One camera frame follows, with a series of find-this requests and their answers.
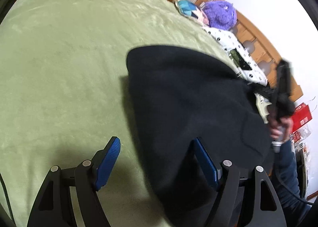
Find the person right hand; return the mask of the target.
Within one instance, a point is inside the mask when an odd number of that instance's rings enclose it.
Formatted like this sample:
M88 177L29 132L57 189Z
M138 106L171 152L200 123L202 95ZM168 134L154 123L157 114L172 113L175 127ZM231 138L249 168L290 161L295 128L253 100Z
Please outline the person right hand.
M267 126L270 130L270 136L276 141L285 143L290 139L293 130L293 120L291 117L282 117L276 119L275 107L273 105L267 106Z

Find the person forearm blue sleeve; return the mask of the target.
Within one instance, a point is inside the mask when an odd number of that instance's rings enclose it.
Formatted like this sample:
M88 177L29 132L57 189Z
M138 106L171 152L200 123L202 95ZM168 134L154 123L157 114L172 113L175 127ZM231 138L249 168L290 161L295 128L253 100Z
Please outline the person forearm blue sleeve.
M298 226L305 218L310 206L301 202L297 163L290 140L283 143L274 156L271 182L279 198L287 226Z

